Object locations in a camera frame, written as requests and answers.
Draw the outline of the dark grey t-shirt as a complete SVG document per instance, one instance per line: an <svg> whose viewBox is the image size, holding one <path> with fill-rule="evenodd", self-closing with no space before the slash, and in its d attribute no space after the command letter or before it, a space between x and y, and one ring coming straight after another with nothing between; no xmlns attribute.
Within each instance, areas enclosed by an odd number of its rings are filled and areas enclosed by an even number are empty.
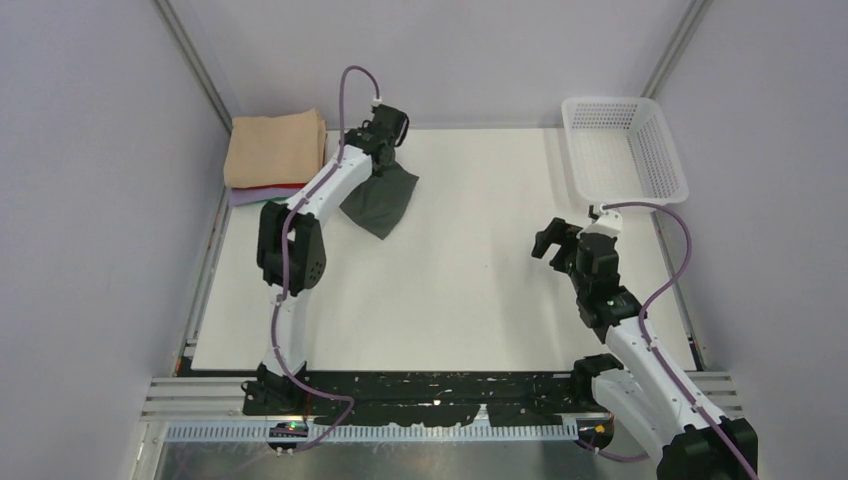
<svg viewBox="0 0 848 480"><path fill-rule="evenodd" d="M357 226L385 240L405 215L418 180L394 163L357 186L340 209Z"/></svg>

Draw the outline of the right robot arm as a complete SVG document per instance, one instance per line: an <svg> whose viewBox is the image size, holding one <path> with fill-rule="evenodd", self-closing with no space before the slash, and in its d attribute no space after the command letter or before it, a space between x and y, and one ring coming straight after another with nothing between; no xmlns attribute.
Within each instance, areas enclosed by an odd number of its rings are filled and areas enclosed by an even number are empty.
<svg viewBox="0 0 848 480"><path fill-rule="evenodd" d="M533 257L567 275L583 323L608 353L572 369L573 393L612 413L655 465L659 479L755 479L758 437L750 423L711 401L668 355L643 306L621 282L619 216L586 228L554 218L537 232Z"/></svg>

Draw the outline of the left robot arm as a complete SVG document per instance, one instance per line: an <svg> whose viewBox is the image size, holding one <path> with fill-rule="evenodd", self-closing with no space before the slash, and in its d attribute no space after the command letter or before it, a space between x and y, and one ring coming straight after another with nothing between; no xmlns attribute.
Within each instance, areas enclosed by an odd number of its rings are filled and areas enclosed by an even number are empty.
<svg viewBox="0 0 848 480"><path fill-rule="evenodd" d="M418 178L396 160L408 115L377 104L372 117L341 136L340 146L319 173L283 203L261 209L256 263L273 295L271 334L247 396L290 409L300 400L292 381L306 364L306 305L321 280L327 255L323 227L337 211L379 239L399 224Z"/></svg>

